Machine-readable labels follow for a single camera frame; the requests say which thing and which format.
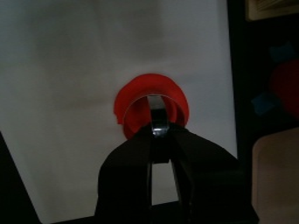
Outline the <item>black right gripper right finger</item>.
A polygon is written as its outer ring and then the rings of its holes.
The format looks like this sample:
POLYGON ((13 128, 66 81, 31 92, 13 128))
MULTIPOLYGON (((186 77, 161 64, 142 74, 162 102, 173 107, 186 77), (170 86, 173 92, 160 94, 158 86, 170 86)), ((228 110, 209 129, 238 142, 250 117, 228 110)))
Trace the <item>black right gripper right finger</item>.
POLYGON ((168 135, 185 224, 257 224, 237 159, 176 124, 168 135))

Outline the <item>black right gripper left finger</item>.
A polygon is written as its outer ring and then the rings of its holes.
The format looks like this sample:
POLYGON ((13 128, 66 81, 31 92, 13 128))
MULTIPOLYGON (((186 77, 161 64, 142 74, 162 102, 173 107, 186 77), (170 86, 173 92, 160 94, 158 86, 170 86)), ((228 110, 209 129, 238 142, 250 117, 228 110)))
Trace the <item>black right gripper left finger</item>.
POLYGON ((150 140, 145 126, 108 154, 97 176, 94 224, 150 223, 150 140))

